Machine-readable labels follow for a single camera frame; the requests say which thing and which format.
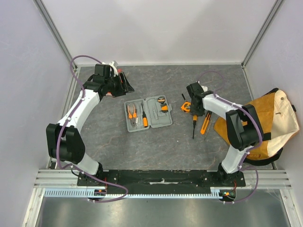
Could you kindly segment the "orange handled small screwdriver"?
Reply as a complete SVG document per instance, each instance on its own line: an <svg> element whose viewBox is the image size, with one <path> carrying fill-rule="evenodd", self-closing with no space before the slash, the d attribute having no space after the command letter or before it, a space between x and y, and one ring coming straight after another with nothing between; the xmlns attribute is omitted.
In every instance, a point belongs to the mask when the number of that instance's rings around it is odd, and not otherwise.
<svg viewBox="0 0 303 227"><path fill-rule="evenodd" d="M193 134L192 134L192 139L194 139L195 136L195 128L196 128L196 122L197 122L198 116L193 115Z"/></svg>

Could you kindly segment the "orange utility knife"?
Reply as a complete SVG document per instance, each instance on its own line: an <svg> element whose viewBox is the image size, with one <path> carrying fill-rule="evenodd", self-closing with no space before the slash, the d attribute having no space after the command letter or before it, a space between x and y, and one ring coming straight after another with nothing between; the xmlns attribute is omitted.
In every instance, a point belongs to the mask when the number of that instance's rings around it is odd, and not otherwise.
<svg viewBox="0 0 303 227"><path fill-rule="evenodd" d="M208 125L210 124L211 116L212 116L212 112L211 112L211 111L208 111L208 112L206 113L206 116L205 116L203 125L202 125L201 130L200 130L200 133L201 133L202 135L206 135Z"/></svg>

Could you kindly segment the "orange pliers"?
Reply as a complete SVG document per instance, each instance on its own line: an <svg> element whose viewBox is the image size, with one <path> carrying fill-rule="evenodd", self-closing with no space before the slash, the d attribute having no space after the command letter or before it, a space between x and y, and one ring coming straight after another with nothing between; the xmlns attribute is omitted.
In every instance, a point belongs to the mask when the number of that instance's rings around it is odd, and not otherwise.
<svg viewBox="0 0 303 227"><path fill-rule="evenodd" d="M133 128L137 128L139 118L137 115L137 108L135 103L129 103L126 109L127 109L127 115L128 115L128 120L130 121L130 125Z"/></svg>

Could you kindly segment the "grey plastic tool case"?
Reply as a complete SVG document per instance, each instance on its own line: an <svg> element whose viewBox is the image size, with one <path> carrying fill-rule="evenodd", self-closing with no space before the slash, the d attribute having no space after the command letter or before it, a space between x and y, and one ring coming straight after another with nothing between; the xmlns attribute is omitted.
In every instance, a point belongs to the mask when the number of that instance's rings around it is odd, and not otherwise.
<svg viewBox="0 0 303 227"><path fill-rule="evenodd" d="M166 99L165 103L168 106L168 112L167 113L161 112L160 103L157 101L158 97L160 97L160 96L164 96L165 99ZM127 115L127 109L126 108L127 108L127 105L129 103L135 103L136 108L137 108L137 115L138 115L138 118L139 118L137 128L133 128L130 125L130 121L128 120L128 115ZM145 128L143 126L143 113L142 113L142 105L141 104L143 104L144 111L145 111L146 116L147 116L147 120L148 120L148 127L147 128ZM124 111L125 111L125 117L126 117L127 131L128 132L138 132L138 131L147 130L149 128L156 129L156 128L162 128L162 127L170 126L173 123L172 117L171 117L171 110L172 110L172 107L168 103L168 100L167 100L165 95L151 96L151 97L148 97L146 99L141 98L141 99L126 101L126 102L124 102Z"/></svg>

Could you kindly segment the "orange handled large screwdriver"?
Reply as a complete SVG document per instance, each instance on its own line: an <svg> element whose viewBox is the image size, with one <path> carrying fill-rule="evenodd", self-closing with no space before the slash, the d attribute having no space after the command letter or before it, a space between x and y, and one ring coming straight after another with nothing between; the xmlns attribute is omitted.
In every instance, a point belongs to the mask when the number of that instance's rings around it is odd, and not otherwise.
<svg viewBox="0 0 303 227"><path fill-rule="evenodd" d="M144 111L143 104L141 104L141 105L142 105L142 113L143 113L143 126L144 126L145 128L147 128L147 127L148 127L147 116L146 116L146 113L145 113L145 111Z"/></svg>

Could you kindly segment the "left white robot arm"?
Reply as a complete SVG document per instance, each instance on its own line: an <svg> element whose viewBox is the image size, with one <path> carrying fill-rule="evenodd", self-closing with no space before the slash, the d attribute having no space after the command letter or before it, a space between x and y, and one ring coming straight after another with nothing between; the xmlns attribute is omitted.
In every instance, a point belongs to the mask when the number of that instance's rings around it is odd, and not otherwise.
<svg viewBox="0 0 303 227"><path fill-rule="evenodd" d="M118 97L133 91L121 70L113 76L105 73L89 77L67 114L58 123L46 127L49 156L56 159L60 169L73 167L87 173L88 181L93 185L103 183L102 165L86 154L80 132L91 111L103 97L108 94Z"/></svg>

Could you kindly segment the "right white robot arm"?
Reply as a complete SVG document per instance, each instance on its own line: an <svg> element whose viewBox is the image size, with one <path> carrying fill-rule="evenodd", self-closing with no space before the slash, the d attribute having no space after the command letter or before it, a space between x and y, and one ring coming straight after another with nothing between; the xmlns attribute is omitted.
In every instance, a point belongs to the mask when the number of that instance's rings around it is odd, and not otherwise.
<svg viewBox="0 0 303 227"><path fill-rule="evenodd" d="M218 166L217 181L228 186L234 174L241 170L242 163L250 151L261 145L263 130L252 105L238 105L225 100L212 91L188 91L191 98L190 112L202 116L210 111L226 121L230 147Z"/></svg>

